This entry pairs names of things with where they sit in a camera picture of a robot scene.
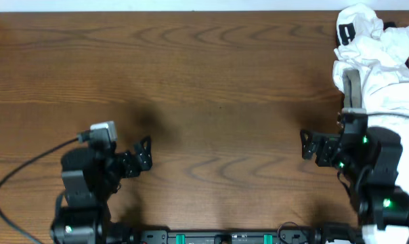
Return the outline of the white t-shirt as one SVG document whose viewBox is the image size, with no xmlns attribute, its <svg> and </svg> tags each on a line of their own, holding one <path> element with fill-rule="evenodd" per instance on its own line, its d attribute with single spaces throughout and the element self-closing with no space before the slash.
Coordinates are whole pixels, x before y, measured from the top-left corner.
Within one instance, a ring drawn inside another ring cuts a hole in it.
<svg viewBox="0 0 409 244">
<path fill-rule="evenodd" d="M 340 46 L 332 78 L 343 91 L 343 71 L 358 70 L 362 86 L 362 108 L 371 127 L 398 133 L 403 153 L 395 183 L 409 194 L 409 26 L 383 30 L 375 11 L 358 3 L 342 10 L 336 31 Z"/>
</svg>

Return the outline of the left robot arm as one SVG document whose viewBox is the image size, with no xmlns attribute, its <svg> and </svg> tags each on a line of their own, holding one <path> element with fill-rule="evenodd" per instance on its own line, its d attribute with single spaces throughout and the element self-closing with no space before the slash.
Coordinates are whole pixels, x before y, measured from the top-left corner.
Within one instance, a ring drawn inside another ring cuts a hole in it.
<svg viewBox="0 0 409 244">
<path fill-rule="evenodd" d="M 109 198 L 124 178 L 138 177 L 152 167 L 151 137 L 134 145 L 134 152 L 116 152 L 109 139 L 90 139 L 88 146 L 68 151 L 61 158 L 62 196 L 50 235 L 54 243 L 139 243 L 140 233 L 120 222 L 111 222 Z"/>
</svg>

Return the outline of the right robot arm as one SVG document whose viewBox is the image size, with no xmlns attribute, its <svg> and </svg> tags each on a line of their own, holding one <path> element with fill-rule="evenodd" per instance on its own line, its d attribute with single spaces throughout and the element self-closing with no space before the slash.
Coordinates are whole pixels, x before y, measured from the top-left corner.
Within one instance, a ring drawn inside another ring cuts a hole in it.
<svg viewBox="0 0 409 244">
<path fill-rule="evenodd" d="M 409 194 L 396 184 L 403 152 L 399 134 L 368 126 L 368 114 L 341 113 L 337 134 L 300 131 L 303 159 L 337 170 L 359 228 L 328 223 L 316 243 L 409 243 Z"/>
</svg>

